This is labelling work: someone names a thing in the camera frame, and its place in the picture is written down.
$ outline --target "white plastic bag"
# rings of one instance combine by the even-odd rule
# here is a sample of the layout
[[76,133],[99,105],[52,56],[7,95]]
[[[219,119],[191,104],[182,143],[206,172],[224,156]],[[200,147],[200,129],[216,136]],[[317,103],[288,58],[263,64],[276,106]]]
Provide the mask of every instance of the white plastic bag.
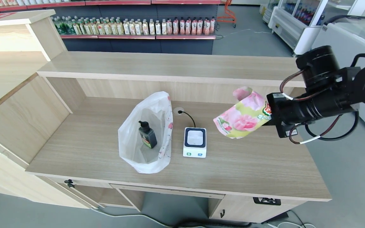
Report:
[[[139,121],[147,121],[155,132],[157,145],[143,144]],[[118,129],[119,156],[139,173],[157,173],[170,163],[173,112],[170,96],[156,92],[140,102]]]

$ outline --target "pink bottle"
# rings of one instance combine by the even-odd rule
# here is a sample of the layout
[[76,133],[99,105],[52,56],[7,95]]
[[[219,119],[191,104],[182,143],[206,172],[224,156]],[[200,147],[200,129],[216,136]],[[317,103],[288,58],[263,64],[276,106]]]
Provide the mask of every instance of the pink bottle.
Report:
[[200,17],[197,22],[197,35],[202,35],[202,23],[202,18]]
[[197,18],[194,17],[194,20],[191,23],[191,34],[192,35],[197,35]]
[[209,27],[209,33],[213,34],[215,32],[215,17],[212,17],[211,21],[210,21],[210,27]]
[[208,20],[208,18],[206,18],[204,20],[204,34],[205,35],[209,35],[209,29],[210,29],[210,21]]
[[190,17],[185,21],[185,34],[186,35],[191,34],[191,18]]
[[180,34],[185,35],[185,21],[182,17],[180,20]]
[[178,19],[175,18],[173,21],[173,34],[178,35]]

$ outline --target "black bottle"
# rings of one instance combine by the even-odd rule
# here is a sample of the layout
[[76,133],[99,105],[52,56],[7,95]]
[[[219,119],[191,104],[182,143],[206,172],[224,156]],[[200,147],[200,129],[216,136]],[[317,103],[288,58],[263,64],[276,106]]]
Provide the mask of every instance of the black bottle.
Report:
[[153,129],[149,127],[148,122],[139,121],[139,123],[140,123],[139,132],[140,136],[142,136],[143,143],[150,148],[155,147],[157,145],[155,132],[153,131]]

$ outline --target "white scanner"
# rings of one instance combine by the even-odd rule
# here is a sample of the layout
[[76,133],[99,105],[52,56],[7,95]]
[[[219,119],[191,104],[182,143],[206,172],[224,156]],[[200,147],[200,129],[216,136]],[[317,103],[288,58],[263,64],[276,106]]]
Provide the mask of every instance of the white scanner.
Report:
[[205,158],[207,156],[207,130],[205,128],[185,128],[182,155],[184,157],[200,158]]

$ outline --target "glass door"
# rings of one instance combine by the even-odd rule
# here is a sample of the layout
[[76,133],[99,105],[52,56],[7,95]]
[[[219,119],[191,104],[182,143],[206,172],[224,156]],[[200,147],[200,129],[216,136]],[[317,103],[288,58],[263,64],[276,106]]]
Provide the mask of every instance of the glass door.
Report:
[[274,9],[274,6],[278,6],[278,3],[279,2],[280,2],[279,0],[270,0],[268,2],[267,8],[273,10]]
[[294,17],[309,26],[320,4],[320,0],[300,0]]
[[328,0],[317,25],[323,25],[326,20],[332,17],[347,15],[354,2],[355,0]]
[[298,0],[283,0],[281,9],[284,9],[287,13],[293,15]]

